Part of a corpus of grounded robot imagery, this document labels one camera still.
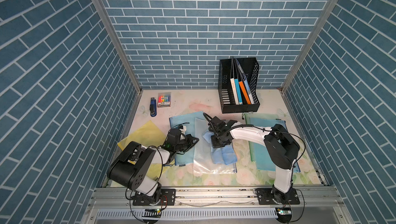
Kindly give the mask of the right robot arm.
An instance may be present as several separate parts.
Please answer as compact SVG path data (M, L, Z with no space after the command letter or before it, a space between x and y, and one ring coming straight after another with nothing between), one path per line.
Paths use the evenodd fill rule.
M284 197L291 193L293 167L298 161L300 145L284 126L277 124L271 128L264 128L240 124L234 120L225 123L216 116L211 117L206 113L203 116L208 121L209 131L213 133L210 138L213 148L225 147L234 139L246 140L266 147L275 165L273 194Z

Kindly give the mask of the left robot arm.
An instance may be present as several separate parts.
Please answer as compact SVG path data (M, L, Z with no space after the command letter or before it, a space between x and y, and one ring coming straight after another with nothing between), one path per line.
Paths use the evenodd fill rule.
M191 134L184 134L180 128L170 129L164 143L159 147L145 147L132 141L112 162L107 177L138 195L156 198L160 194L161 184L147 176L150 166L164 166L172 162L176 155L185 154L198 141Z

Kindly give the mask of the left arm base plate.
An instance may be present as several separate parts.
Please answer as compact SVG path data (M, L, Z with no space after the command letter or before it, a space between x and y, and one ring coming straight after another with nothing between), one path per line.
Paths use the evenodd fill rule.
M157 189L152 196L138 193L132 197L133 206L150 206L150 205L174 205L176 189Z

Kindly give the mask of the light blue cleaning cloth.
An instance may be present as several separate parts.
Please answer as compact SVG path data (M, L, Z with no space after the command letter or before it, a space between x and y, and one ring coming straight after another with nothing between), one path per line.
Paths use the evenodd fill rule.
M222 148L213 148L211 144L211 137L213 133L206 131L203 133L203 138L210 146L211 159L213 164L231 165L237 162L237 156L231 144Z

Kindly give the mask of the clear grey document bag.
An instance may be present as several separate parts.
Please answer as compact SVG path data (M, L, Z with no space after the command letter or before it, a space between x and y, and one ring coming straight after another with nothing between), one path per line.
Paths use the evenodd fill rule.
M212 145L204 138L204 133L208 131L206 120L195 118L195 135L199 139L194 146L193 173L197 176L203 174L234 174L237 172L236 164L225 165L214 164L212 160Z

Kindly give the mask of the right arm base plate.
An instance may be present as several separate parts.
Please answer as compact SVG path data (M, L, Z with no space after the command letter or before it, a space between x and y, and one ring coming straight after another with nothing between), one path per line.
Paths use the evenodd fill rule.
M300 204L300 199L294 188L290 188L287 193L283 193L276 188L261 188L255 189L254 194L257 196L260 205Z

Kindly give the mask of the green mesh document bag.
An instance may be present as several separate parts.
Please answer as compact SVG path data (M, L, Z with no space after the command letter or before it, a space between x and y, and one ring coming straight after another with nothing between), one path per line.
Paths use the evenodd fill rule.
M264 142L264 136L269 133L263 129L271 131L275 125L282 125L286 128L286 122L275 114L245 113L243 118L248 127L244 128L242 134L244 138L253 138L250 140L252 162L255 162L256 168L259 170L275 171L275 164L272 162Z

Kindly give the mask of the blue mesh document bag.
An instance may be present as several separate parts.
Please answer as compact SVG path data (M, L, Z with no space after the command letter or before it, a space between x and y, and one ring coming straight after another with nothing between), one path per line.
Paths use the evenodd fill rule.
M191 134L195 137L195 121L196 118L203 120L203 111L179 115L169 118L170 125L175 128L177 125L183 124L186 127L185 134ZM193 163L194 147L183 155L176 155L175 164L177 166L187 165Z

